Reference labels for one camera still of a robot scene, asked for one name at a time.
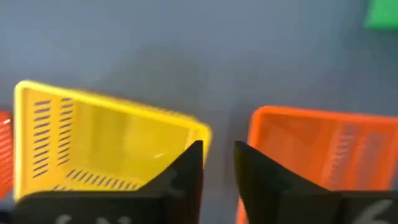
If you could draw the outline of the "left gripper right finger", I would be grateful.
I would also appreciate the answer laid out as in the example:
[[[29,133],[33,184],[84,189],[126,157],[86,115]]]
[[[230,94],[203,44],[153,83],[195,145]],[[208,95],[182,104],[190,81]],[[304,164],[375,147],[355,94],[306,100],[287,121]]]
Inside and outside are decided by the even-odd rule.
[[[342,201],[243,141],[234,144],[234,170],[249,224],[334,224]]]

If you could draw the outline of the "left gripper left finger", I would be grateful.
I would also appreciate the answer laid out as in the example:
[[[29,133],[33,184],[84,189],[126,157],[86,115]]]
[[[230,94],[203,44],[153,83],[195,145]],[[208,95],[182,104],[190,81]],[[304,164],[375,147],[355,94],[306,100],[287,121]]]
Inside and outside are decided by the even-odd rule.
[[[199,224],[203,190],[203,141],[196,140],[165,170],[139,189],[156,203],[138,224]]]

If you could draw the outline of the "red plastic basket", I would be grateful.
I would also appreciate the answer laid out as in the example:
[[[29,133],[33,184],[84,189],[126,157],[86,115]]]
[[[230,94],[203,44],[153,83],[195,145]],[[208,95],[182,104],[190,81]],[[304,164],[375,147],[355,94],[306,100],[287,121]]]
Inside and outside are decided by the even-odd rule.
[[[243,142],[339,193],[334,224],[398,224],[398,116],[263,106]],[[236,224],[249,224],[240,194]]]
[[[11,115],[0,111],[0,200],[13,187],[13,138]]]

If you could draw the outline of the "yellow plastic basket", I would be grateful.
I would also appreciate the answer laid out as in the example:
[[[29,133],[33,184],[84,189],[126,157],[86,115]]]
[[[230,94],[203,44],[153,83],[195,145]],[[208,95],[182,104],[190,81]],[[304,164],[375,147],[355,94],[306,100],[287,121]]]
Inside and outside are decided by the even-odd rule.
[[[43,190],[133,191],[212,131],[196,118],[32,80],[14,89],[14,199]]]

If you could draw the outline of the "green plastic basket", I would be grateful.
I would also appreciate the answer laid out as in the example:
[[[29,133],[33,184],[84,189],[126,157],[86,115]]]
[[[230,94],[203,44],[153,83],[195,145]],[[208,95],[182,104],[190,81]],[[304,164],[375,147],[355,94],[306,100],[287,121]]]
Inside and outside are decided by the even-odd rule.
[[[376,30],[398,30],[398,0],[369,0],[364,26]]]

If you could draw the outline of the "blue table mat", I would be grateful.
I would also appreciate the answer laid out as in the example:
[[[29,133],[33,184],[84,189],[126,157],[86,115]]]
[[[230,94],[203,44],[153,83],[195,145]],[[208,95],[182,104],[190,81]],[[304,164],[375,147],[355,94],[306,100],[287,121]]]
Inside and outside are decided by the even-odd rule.
[[[367,0],[0,0],[0,106],[21,80],[197,117],[201,224],[233,224],[233,144],[263,105],[398,115],[398,32]]]

